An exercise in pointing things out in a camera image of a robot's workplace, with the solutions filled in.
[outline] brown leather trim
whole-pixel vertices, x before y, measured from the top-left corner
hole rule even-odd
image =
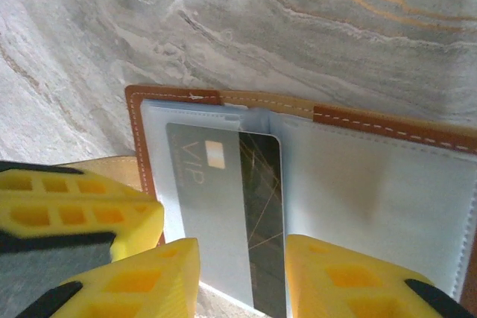
[[[208,89],[176,89],[161,86],[130,85],[126,87],[126,102],[129,110],[131,127],[133,129],[134,145],[138,158],[139,177],[142,190],[156,196],[154,181],[149,161],[148,146],[142,124],[141,103],[144,99],[192,102],[196,104],[221,104],[217,91]],[[161,235],[159,244],[164,244],[164,235]]]
[[[312,119],[322,124],[477,154],[477,130],[473,128],[414,120],[329,104],[317,104],[313,101],[264,92],[214,91],[158,85],[132,85],[126,88],[126,100],[133,127],[139,174],[143,190],[152,195],[155,195],[154,182],[140,111],[143,99],[261,107],[274,112]],[[474,242],[461,303],[473,314],[477,314],[477,233]]]
[[[137,171],[137,158],[135,156],[110,156],[62,164],[64,167],[93,171],[104,177],[120,182],[141,191],[141,180]],[[146,196],[149,200],[155,200],[152,196]]]
[[[313,121],[432,147],[477,154],[477,133],[466,128],[454,126],[448,128],[427,121],[324,105],[315,106]]]
[[[477,231],[474,235],[472,254],[462,287],[461,304],[477,316]]]

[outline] card chip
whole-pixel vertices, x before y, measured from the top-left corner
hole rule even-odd
[[[207,164],[225,169],[224,146],[219,141],[206,141]]]

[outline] black rubber pad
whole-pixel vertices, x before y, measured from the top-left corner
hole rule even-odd
[[[405,283],[443,318],[475,318],[442,290],[416,279],[406,279]]]
[[[0,236],[0,317],[14,318],[61,282],[109,264],[114,238],[112,232],[100,232],[25,240],[13,238],[12,241],[12,236],[3,232]]]
[[[49,318],[83,288],[81,282],[68,282],[46,291],[16,318]]]
[[[57,167],[53,165],[40,165],[21,162],[0,161],[0,173],[11,169],[19,169],[21,171],[46,171],[49,173],[65,173],[65,174],[84,174],[83,171],[74,168]]]

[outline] card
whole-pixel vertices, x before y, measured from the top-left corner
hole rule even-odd
[[[278,140],[174,123],[166,131],[184,231],[199,240],[201,279],[286,317]]]

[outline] marble surface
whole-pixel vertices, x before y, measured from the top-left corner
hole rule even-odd
[[[0,158],[131,154],[130,83],[477,127],[476,24],[477,0],[0,0]]]

